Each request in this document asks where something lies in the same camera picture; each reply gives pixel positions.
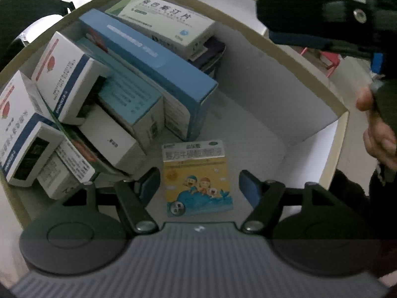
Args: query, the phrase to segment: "human hand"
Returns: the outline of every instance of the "human hand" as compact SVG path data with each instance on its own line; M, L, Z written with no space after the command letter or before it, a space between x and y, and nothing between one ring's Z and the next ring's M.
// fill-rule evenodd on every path
M374 98L369 87L361 90L356 107L367 113L368 129L364 132L365 149L372 157L392 170L397 171L396 136L393 130L374 110Z

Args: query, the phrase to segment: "ribbed gray plate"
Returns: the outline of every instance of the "ribbed gray plate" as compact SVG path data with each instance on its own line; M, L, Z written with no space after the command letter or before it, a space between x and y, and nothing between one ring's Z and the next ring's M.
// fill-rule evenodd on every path
M369 273L335 279L297 271L264 238L244 235L233 223L168 223L136 237L96 273L30 272L12 292L18 298L378 298L387 288Z

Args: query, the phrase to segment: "black chair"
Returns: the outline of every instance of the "black chair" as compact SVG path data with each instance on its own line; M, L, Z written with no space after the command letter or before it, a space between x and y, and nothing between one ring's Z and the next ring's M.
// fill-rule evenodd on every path
M25 46L18 38L35 21L52 14L65 16L75 9L65 0L0 0L0 71Z

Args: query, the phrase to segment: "cartoon child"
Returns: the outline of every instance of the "cartoon child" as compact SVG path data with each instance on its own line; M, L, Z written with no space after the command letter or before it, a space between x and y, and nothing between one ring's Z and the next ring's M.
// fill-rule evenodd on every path
M201 192L203 195L207 195L210 187L211 187L211 181L209 178L203 177L200 179L200 184L198 185L199 192Z
M216 188L210 188L207 192L208 196L211 198L219 198L221 197L218 190Z
M191 175L186 178L186 182L183 184L184 186L190 187L190 194L194 194L197 192L197 177L194 175Z

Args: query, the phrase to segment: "metal screw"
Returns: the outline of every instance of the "metal screw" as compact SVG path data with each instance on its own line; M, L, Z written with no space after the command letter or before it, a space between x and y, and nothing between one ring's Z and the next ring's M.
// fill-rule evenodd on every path
M366 23L367 22L367 15L361 9L355 9L353 11L354 17L359 23Z
M315 182L307 182L307 183L305 183L305 186L315 186L315 185L317 185L317 183L315 183Z
M260 221L248 221L244 223L244 229L248 232L256 233L263 229L265 226Z
M136 229L142 233L149 233L156 228L156 223L152 221L140 221L136 224Z

